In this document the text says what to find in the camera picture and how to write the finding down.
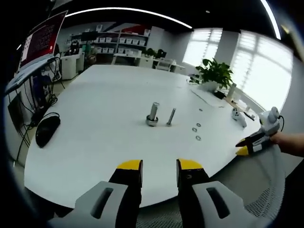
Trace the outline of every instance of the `computer screen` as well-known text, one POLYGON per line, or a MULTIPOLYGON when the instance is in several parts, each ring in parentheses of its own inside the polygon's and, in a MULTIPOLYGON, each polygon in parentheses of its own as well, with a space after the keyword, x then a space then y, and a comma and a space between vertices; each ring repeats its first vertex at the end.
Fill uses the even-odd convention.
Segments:
POLYGON ((20 67, 47 54, 53 54, 55 43, 67 11, 43 21, 30 31, 21 55, 20 67))

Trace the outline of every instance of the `computer mouse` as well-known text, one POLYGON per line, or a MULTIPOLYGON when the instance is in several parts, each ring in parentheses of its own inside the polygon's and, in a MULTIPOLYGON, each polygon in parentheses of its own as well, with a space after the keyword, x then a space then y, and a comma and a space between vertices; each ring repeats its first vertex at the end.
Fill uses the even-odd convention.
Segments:
POLYGON ((42 119, 36 130, 36 143, 40 148, 48 143, 59 125, 59 115, 51 115, 42 119))

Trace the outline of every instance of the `metal bolt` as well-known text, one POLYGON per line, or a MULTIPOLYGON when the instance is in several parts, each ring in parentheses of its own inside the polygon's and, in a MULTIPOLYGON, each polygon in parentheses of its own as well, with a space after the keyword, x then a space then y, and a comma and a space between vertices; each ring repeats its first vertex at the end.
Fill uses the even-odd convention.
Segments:
POLYGON ((168 125, 168 126, 171 126, 171 122, 172 122, 173 116, 174 116, 174 114, 175 114, 175 110, 176 110, 176 108, 173 108, 173 109, 172 109, 172 112, 171 112, 169 121, 167 122, 167 125, 168 125))
POLYGON ((151 108, 151 112, 150 112, 150 115, 149 115, 149 119, 154 121, 155 120, 155 117, 156 117, 156 112, 157 112, 157 107, 159 106, 160 104, 157 103, 157 102, 154 102, 152 104, 152 108, 151 108))

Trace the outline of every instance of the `window blind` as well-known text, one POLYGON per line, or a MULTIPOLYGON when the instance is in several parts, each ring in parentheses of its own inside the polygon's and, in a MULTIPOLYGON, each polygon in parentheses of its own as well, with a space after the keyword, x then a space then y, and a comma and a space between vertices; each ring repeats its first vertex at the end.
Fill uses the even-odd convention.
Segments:
POLYGON ((202 63, 202 59, 214 58, 221 35, 221 28, 195 30, 191 35, 183 62, 196 67, 202 63))
POLYGON ((282 109, 288 94, 293 53, 261 35, 242 31, 231 64, 232 80, 262 108, 282 109))

